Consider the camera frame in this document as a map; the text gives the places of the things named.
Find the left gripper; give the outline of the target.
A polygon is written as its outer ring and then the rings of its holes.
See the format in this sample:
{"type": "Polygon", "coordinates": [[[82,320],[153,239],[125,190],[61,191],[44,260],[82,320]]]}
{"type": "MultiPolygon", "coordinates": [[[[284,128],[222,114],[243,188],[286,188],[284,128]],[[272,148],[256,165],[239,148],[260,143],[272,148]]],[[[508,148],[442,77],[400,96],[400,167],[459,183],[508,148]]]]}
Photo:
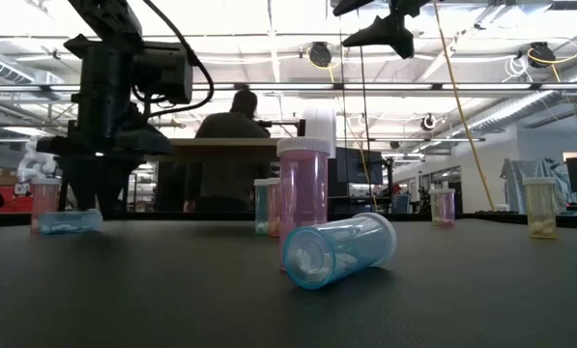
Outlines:
{"type": "MultiPolygon", "coordinates": [[[[107,45],[90,45],[75,53],[82,58],[79,91],[72,95],[78,106],[75,126],[65,136],[41,138],[37,150],[59,156],[171,154],[170,141],[151,129],[130,100],[132,57],[107,45]]],[[[73,158],[68,176],[77,209],[99,209],[112,214],[121,191],[128,196],[130,173],[142,163],[142,158],[105,162],[99,158],[73,158]]]]}

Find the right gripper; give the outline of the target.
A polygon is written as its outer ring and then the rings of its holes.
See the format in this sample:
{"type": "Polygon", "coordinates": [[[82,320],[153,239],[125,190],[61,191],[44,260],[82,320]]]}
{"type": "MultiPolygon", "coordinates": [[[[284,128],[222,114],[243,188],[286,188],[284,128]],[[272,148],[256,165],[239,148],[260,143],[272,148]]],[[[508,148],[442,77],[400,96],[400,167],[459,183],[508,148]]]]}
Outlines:
{"type": "MultiPolygon", "coordinates": [[[[334,16],[346,15],[374,0],[339,0],[333,8],[334,16]]],[[[420,8],[431,0],[390,0],[392,14],[416,17],[420,8]]],[[[391,14],[385,18],[377,16],[373,23],[342,41],[344,47],[388,45],[400,57],[414,56],[414,35],[404,24],[404,18],[395,18],[391,14]]]]}

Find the teal medicine bottle white cap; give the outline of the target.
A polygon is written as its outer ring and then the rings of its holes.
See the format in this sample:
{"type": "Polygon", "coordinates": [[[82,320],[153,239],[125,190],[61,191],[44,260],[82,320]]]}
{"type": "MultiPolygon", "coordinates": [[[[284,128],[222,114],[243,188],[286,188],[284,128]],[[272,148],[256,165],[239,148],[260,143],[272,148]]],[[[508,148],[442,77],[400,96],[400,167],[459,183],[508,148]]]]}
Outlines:
{"type": "Polygon", "coordinates": [[[255,233],[267,235],[269,233],[268,218],[268,183],[266,179],[256,179],[255,187],[255,233]]]}

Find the pink medicine bottle white cap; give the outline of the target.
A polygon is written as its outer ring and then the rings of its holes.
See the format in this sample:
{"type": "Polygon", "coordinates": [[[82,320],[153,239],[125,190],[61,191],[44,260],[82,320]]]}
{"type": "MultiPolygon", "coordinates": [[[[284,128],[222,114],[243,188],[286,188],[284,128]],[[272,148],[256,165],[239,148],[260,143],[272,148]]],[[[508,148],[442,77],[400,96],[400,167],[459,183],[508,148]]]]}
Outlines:
{"type": "Polygon", "coordinates": [[[284,246],[290,233],[302,226],[328,221],[328,162],[331,143],[317,137],[277,141],[280,161],[279,266],[284,271],[284,246]]]}
{"type": "Polygon", "coordinates": [[[440,193],[440,213],[441,223],[440,227],[454,227],[455,226],[455,190],[453,188],[438,189],[440,193]]]}

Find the yellow medicine bottle white cap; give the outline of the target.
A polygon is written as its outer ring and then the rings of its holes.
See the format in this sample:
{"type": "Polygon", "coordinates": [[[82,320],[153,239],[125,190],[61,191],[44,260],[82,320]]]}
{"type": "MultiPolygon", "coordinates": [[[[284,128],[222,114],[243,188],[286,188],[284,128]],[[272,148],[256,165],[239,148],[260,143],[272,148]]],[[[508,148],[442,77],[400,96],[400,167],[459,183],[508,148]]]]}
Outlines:
{"type": "Polygon", "coordinates": [[[557,239],[556,217],[559,212],[555,200],[554,178],[536,177],[523,180],[525,205],[531,238],[557,239]]]}

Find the white robot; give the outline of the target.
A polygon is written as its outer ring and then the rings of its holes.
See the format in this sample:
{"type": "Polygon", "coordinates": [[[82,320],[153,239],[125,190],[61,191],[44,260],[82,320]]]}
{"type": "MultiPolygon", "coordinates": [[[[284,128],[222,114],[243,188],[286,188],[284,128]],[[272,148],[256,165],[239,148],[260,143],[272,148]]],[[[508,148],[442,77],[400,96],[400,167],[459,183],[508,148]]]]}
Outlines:
{"type": "Polygon", "coordinates": [[[54,155],[39,152],[38,140],[38,137],[33,137],[24,145],[24,156],[16,170],[15,196],[30,196],[31,184],[35,179],[53,179],[56,176],[54,155]]]}

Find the white pillar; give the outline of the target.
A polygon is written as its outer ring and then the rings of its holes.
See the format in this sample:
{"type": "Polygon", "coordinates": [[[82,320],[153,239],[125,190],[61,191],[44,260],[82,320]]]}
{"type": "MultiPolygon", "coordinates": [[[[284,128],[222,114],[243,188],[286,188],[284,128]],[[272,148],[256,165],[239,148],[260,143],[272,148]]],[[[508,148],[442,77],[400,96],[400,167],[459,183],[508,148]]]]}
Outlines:
{"type": "Polygon", "coordinates": [[[305,135],[328,140],[331,144],[330,158],[336,157],[336,112],[335,107],[327,103],[308,105],[302,113],[305,119],[305,135]]]}

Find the person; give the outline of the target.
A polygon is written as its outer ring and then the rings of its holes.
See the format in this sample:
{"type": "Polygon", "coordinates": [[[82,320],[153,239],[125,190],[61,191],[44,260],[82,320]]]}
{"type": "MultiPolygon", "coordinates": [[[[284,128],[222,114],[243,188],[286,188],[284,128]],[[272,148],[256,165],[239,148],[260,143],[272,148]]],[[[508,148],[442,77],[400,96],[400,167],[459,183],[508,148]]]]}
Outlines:
{"type": "MultiPolygon", "coordinates": [[[[255,120],[257,96],[245,86],[233,97],[229,111],[207,116],[197,138],[268,138],[255,120]]],[[[185,206],[188,213],[240,213],[249,210],[254,181],[272,175],[267,162],[245,159],[195,161],[188,165],[185,206]]]]}

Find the dark screen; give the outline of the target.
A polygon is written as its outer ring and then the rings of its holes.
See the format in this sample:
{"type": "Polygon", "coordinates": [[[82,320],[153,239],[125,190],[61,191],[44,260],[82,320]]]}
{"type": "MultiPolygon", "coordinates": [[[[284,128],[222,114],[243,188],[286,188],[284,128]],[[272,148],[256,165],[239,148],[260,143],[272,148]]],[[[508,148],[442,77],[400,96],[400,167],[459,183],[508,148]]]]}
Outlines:
{"type": "Polygon", "coordinates": [[[337,147],[329,160],[329,196],[346,197],[350,184],[382,185],[384,161],[380,152],[337,147]]]}

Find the grey tarp cover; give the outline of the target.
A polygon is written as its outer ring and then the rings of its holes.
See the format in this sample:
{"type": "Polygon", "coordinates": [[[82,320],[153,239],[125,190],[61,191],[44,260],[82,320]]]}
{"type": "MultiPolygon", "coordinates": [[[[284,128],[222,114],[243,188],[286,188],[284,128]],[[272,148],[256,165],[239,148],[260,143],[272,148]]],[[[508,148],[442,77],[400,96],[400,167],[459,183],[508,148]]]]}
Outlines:
{"type": "Polygon", "coordinates": [[[505,159],[501,178],[505,181],[506,202],[513,212],[521,215],[527,212],[523,180],[537,177],[555,179],[555,201],[560,213],[566,210],[568,202],[577,201],[577,195],[571,192],[569,174],[565,164],[549,158],[533,160],[505,159]]]}

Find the black aluminium table frame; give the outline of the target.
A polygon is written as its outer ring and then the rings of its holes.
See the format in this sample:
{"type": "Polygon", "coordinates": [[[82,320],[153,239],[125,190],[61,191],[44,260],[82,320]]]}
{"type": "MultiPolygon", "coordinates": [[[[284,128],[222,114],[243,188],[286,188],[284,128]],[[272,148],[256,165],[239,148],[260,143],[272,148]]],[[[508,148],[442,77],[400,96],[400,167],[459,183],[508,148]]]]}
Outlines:
{"type": "MultiPolygon", "coordinates": [[[[430,221],[428,214],[383,214],[390,222],[423,222],[430,221]]],[[[525,215],[511,213],[476,213],[460,214],[456,220],[478,219],[499,223],[527,224],[525,215]]],[[[254,221],[254,213],[119,213],[103,219],[104,221],[120,220],[150,220],[150,221],[254,221]]],[[[31,223],[31,215],[26,213],[0,214],[0,227],[28,225],[31,223]]],[[[577,228],[577,216],[557,216],[556,224],[562,228],[577,228]]]]}

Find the silver air duct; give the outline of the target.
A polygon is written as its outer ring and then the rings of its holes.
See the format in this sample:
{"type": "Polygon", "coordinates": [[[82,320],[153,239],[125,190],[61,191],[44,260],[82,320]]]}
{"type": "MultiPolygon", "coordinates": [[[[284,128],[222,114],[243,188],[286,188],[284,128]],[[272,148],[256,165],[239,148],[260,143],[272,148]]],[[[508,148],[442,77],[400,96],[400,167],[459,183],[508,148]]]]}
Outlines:
{"type": "Polygon", "coordinates": [[[577,65],[559,73],[562,82],[543,82],[537,90],[517,99],[507,99],[481,111],[468,121],[470,132],[486,133],[502,129],[536,113],[541,106],[562,101],[567,93],[577,91],[577,65]]]}
{"type": "Polygon", "coordinates": [[[41,85],[39,90],[31,91],[31,94],[51,101],[62,99],[60,95],[47,88],[47,85],[63,84],[64,80],[61,77],[45,70],[23,67],[1,54],[0,80],[13,85],[41,85]]]}

